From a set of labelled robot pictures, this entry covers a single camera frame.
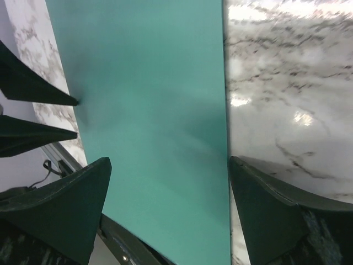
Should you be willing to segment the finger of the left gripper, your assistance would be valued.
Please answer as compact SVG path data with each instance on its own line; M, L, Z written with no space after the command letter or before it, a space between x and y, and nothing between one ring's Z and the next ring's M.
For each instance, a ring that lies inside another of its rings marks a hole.
M74 131L2 115L1 157L16 156L53 142L76 139L77 136Z
M36 74L1 43L1 91L7 99L78 105L79 101Z

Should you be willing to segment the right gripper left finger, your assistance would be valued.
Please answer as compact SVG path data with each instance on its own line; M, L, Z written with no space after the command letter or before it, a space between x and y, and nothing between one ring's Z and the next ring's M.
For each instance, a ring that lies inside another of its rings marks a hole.
M103 157L1 200L1 264L88 264L110 176Z

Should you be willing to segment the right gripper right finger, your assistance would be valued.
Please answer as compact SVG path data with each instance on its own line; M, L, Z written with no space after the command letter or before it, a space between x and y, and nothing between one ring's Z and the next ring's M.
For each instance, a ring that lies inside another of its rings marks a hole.
M251 264L352 264L352 204L228 162Z

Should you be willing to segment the teal file folder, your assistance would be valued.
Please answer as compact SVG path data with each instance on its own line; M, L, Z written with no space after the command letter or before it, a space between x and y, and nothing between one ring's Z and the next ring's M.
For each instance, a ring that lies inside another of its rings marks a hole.
M103 214L176 264L230 264L221 1L47 1Z

